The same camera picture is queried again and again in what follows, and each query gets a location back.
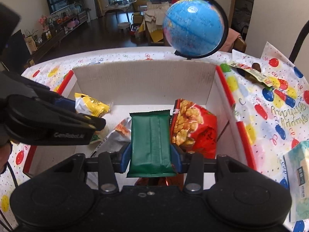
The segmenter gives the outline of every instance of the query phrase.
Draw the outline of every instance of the metal screw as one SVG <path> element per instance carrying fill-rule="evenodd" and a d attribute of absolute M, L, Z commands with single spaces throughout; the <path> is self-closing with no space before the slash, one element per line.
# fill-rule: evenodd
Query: metal screw
<path fill-rule="evenodd" d="M 146 197 L 147 195 L 145 193 L 139 193 L 137 196 L 141 197 L 141 198 L 144 198 Z"/>
<path fill-rule="evenodd" d="M 200 190 L 200 185 L 197 183 L 189 183 L 186 185 L 186 189 L 188 189 L 191 192 L 195 192 Z"/>
<path fill-rule="evenodd" d="M 116 186 L 114 184 L 111 184 L 111 183 L 106 183 L 106 184 L 103 184 L 101 186 L 101 189 L 104 192 L 113 192 L 116 189 Z"/>

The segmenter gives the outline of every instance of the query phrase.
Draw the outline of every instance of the red snack bag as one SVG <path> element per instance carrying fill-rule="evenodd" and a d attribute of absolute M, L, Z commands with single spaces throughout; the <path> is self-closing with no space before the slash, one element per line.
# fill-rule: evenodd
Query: red snack bag
<path fill-rule="evenodd" d="M 170 135 L 171 142 L 186 151 L 199 152 L 209 159 L 216 156 L 217 117 L 194 102 L 176 100 Z"/>

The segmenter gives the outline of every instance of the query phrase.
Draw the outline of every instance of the globe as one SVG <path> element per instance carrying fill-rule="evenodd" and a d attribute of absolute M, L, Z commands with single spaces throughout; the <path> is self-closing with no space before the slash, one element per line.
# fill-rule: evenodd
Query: globe
<path fill-rule="evenodd" d="M 220 11 L 204 0 L 180 0 L 166 12 L 163 32 L 168 43 L 186 56 L 206 55 L 222 40 Z"/>

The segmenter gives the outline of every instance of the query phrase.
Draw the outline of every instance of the wooden floor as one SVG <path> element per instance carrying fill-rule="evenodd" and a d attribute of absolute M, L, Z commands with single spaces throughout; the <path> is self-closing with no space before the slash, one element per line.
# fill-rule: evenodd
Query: wooden floor
<path fill-rule="evenodd" d="M 89 24 L 84 23 L 64 38 L 59 46 L 51 49 L 40 59 L 40 63 L 50 59 L 87 51 L 148 46 L 146 39 L 142 42 L 136 42 L 135 37 L 131 37 L 128 32 L 123 33 L 118 29 L 117 23 L 128 21 L 125 13 L 119 13 L 117 17 L 118 22 L 115 14 L 107 15 L 107 30 L 104 29 L 103 17 L 92 20 Z"/>

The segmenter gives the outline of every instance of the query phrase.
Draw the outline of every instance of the tissue package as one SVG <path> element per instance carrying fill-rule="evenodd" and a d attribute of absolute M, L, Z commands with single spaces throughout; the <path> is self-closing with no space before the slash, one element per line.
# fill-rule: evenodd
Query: tissue package
<path fill-rule="evenodd" d="M 292 196 L 290 222 L 309 218 L 309 141 L 302 141 L 284 155 Z"/>

